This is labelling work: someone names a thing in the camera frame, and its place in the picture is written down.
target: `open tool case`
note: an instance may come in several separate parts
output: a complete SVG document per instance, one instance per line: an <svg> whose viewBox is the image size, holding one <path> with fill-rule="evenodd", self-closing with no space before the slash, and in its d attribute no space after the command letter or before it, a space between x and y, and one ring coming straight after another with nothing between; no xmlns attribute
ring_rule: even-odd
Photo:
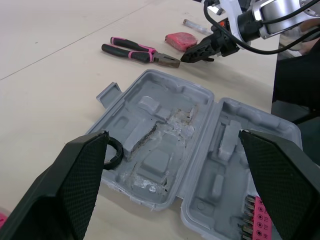
<svg viewBox="0 0 320 240"><path fill-rule="evenodd" d="M87 133L107 130L124 151L102 182L153 210L182 198L182 221L205 239L239 240L245 198L257 195L241 129L302 148L296 125L229 98L214 102L211 91L156 70L124 93L112 83L97 99L106 112Z"/></svg>

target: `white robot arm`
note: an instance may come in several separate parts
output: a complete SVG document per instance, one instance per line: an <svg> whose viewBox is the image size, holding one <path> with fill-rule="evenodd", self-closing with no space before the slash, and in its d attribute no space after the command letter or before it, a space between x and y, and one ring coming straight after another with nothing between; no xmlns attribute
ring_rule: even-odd
<svg viewBox="0 0 320 240"><path fill-rule="evenodd" d="M248 1L250 0L205 0L204 15L213 25L211 28L213 34L205 37L198 45L189 48L181 61L187 63L200 60L213 61L209 56L226 57L239 49L247 49L257 54L277 54L308 36L320 32L319 27L289 46L273 51L252 48L250 41L254 39L268 39L306 20L320 18L320 4L318 4L320 0ZM219 23L214 21L208 14L208 7L217 15L225 11L228 18Z"/></svg>

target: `cable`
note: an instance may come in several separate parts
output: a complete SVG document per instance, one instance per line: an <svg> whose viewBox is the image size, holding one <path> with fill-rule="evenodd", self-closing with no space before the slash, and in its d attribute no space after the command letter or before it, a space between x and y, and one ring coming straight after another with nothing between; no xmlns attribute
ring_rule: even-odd
<svg viewBox="0 0 320 240"><path fill-rule="evenodd" d="M267 20L267 21L262 21L261 23L266 25L266 24L275 24L275 23L279 23L282 22L284 20L290 19L292 17L294 17L295 15L298 15L299 13L302 13L303 11L307 10L308 8L312 7L313 5L315 5L317 2L319 2L320 0L312 0L310 2L308 2L306 5L302 6L301 8L299 8L298 10L293 11L292 13L286 15L286 16L282 16L273 20Z"/></svg>
<svg viewBox="0 0 320 240"><path fill-rule="evenodd" d="M236 38L235 36L233 36L231 34L231 32L229 32L227 29L225 29L224 27L220 26L219 23L217 23L215 20L213 20L209 13L208 13L208 0L204 1L204 7L203 7L203 12L204 12L204 16L205 18L213 25L215 26L217 29L219 29L220 31L222 31L224 34L226 34L232 41L234 41L236 44L238 44L239 46L243 47L244 49L256 53L256 54L261 54L261 55L272 55L272 54L279 54L284 52L285 50L288 50L290 48L292 48L294 45L302 42L303 40L305 40L306 38L310 37L311 35L313 35L314 33L320 32L320 27L317 27L316 29L308 32L307 34L303 35L302 37L298 38L297 40L295 40L294 42L288 44L287 46L280 48L280 49L276 49L276 50L271 50L271 51L265 51L265 50L260 50L254 47L249 46L247 43L239 40L238 38Z"/></svg>

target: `pink object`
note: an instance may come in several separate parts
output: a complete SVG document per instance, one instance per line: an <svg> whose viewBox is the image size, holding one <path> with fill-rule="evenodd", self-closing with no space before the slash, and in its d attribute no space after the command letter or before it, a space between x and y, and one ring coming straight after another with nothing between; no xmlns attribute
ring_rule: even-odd
<svg viewBox="0 0 320 240"><path fill-rule="evenodd" d="M272 240L272 221L260 197L255 197L252 240Z"/></svg>
<svg viewBox="0 0 320 240"><path fill-rule="evenodd" d="M175 49L185 52L188 48L195 46L198 42L195 36L187 32L176 32L168 34L164 39Z"/></svg>
<svg viewBox="0 0 320 240"><path fill-rule="evenodd" d="M6 215L4 215L3 213L0 212L0 229L5 224L7 218L8 217Z"/></svg>

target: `pliers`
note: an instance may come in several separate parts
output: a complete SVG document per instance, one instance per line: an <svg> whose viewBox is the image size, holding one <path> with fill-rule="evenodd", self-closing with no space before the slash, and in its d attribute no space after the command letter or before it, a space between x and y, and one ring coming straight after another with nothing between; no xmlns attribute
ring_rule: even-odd
<svg viewBox="0 0 320 240"><path fill-rule="evenodd" d="M172 56L157 52L157 50L153 47L144 46L124 38L111 37L110 42L112 45L103 44L101 46L101 49L102 51L114 56L135 59L143 63L155 62L159 65L173 68L178 68L181 62L180 60ZM128 51L119 47L115 47L113 45L132 49L134 51Z"/></svg>

